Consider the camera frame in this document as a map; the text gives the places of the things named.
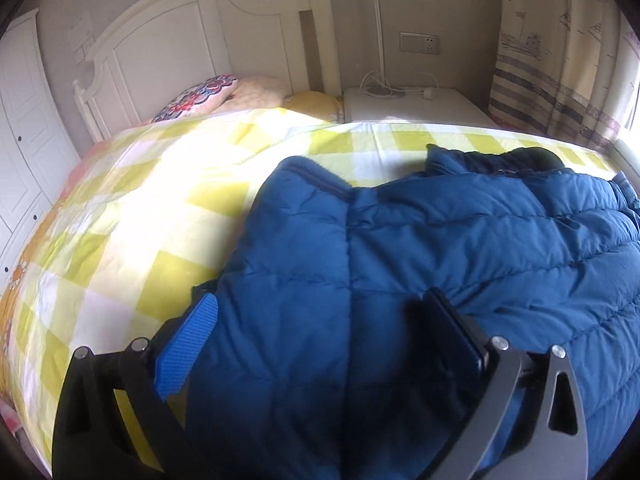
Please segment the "white wooden headboard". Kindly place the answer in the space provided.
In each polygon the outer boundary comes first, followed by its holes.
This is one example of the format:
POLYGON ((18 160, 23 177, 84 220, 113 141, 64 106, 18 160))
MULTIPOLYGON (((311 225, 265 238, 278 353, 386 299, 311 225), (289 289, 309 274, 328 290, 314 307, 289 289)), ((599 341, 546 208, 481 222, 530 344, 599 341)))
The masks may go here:
POLYGON ((74 98, 94 142, 151 119, 183 89, 220 74, 310 89, 310 13, 323 92, 342 92, 331 0, 140 0, 86 55, 93 81, 74 98))

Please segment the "floral patterned pillow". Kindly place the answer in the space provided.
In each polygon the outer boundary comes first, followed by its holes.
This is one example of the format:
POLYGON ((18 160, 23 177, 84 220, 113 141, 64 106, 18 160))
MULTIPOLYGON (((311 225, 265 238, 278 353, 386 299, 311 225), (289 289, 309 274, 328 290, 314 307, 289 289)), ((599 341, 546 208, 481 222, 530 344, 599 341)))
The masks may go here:
POLYGON ((183 90, 165 105, 151 119, 151 122, 166 122, 166 120, 213 113, 232 96, 238 84, 239 79, 233 75, 208 78, 183 90))

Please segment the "beige yellow pillow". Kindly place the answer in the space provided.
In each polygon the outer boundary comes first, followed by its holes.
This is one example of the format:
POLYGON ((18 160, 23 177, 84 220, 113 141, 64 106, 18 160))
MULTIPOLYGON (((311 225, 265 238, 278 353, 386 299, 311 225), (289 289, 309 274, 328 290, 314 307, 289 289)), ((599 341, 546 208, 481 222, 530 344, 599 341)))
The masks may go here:
POLYGON ((342 122, 344 119, 342 102, 334 96, 311 90, 291 93, 282 81, 259 76, 242 78, 229 99, 218 108, 218 112, 276 107, 325 122, 342 122))

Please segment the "beige wall socket plate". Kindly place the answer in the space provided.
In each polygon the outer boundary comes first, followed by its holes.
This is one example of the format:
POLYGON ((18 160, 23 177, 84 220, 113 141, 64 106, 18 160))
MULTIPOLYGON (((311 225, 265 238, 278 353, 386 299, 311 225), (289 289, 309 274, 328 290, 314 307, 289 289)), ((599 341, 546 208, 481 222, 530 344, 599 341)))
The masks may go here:
POLYGON ((399 50, 406 53, 439 55, 440 38, 439 36, 419 34, 418 32, 400 32, 399 50))

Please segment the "yellow white checked bed sheet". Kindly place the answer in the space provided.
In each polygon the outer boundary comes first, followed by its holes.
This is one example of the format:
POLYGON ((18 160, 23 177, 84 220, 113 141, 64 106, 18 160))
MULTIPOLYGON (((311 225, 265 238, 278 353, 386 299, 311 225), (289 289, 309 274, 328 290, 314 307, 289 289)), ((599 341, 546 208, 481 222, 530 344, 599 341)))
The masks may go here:
POLYGON ((613 166, 574 144, 491 128, 329 124, 273 108, 126 130, 99 143, 38 220, 1 299, 1 393, 37 457, 50 463, 56 406, 73 350, 118 351, 189 304, 232 252, 244 214, 278 163, 318 162, 375 186, 420 170, 436 144, 500 154, 541 146, 608 179, 613 166))

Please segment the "white wardrobe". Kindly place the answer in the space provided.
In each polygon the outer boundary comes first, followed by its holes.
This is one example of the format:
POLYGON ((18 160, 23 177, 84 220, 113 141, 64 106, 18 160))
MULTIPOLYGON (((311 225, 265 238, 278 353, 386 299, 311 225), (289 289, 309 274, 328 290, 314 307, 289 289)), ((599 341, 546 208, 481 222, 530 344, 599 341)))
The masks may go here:
POLYGON ((37 10, 1 38, 1 286, 79 162, 43 68, 37 10))

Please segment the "paper notice on wall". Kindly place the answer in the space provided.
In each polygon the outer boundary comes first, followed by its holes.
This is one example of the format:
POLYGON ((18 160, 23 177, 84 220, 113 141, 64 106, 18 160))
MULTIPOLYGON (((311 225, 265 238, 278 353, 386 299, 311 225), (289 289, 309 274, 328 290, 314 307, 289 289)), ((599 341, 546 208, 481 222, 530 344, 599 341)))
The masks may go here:
POLYGON ((94 44, 94 30, 89 15, 84 15, 68 32, 68 42, 73 52, 76 66, 85 61, 87 53, 94 44))

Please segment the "blue quilted puffer jacket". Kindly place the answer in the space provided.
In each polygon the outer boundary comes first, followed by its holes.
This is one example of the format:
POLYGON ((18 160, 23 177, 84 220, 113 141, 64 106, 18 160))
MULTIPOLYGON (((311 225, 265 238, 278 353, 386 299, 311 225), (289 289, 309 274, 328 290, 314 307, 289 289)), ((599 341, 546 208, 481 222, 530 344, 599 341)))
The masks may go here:
POLYGON ((422 171, 356 188, 290 157, 209 289, 218 320, 186 433, 224 478, 424 471, 480 397, 452 370, 432 289, 515 348, 567 351, 591 472, 639 411, 639 200, 624 177, 430 148, 422 171))

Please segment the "white bedside table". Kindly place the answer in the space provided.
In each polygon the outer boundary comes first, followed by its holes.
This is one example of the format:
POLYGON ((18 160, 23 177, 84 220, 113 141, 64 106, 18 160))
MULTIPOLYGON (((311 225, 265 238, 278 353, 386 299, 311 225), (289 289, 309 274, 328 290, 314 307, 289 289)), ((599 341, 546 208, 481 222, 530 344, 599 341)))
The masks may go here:
POLYGON ((344 93, 346 122, 424 122, 424 124, 496 128, 497 125, 471 101, 454 89, 432 89, 431 99, 423 90, 411 89, 405 96, 382 99, 364 90, 344 93))

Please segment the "cream patterned curtain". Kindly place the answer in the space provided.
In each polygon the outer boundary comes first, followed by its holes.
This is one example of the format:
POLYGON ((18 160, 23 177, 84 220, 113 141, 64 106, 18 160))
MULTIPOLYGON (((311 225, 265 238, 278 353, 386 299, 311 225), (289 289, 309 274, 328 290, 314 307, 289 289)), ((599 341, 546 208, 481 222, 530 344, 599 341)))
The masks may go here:
POLYGON ((606 153, 638 94, 639 39, 614 0, 502 0, 496 124, 606 153))

